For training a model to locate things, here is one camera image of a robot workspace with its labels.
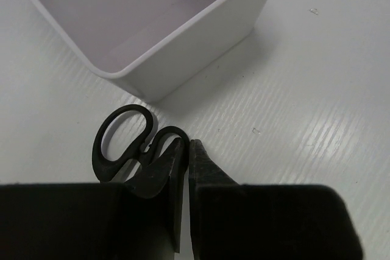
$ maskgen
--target scissors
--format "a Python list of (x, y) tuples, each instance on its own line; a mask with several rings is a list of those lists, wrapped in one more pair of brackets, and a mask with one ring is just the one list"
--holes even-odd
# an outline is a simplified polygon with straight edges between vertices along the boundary
[[(138, 135), (126, 148), (124, 153), (114, 161), (108, 160), (102, 153), (102, 142), (105, 132), (110, 124), (120, 115), (129, 112), (136, 111), (142, 114), (146, 120), (145, 129)], [(92, 149), (92, 166), (94, 173), (100, 182), (109, 182), (114, 176), (122, 169), (122, 167), (128, 162), (128, 160), (137, 160), (142, 167), (142, 170), (146, 170), (148, 166), (154, 163), (156, 160), (162, 160), (161, 158), (168, 159), (167, 153), (171, 152), (171, 155), (178, 155), (178, 146), (182, 148), (183, 153), (188, 153), (190, 140), (187, 134), (180, 128), (175, 126), (168, 126), (158, 131), (153, 139), (152, 144), (149, 146), (147, 152), (143, 152), (142, 145), (145, 145), (146, 140), (151, 135), (154, 128), (154, 119), (152, 113), (141, 105), (126, 105), (116, 111), (114, 111), (107, 119), (102, 123), (98, 130)], [(157, 152), (160, 150), (161, 143), (166, 140), (167, 136), (177, 135), (179, 138), (173, 140), (168, 146), (165, 152), (156, 158)], [(182, 159), (182, 163), (188, 165), (188, 160)]]

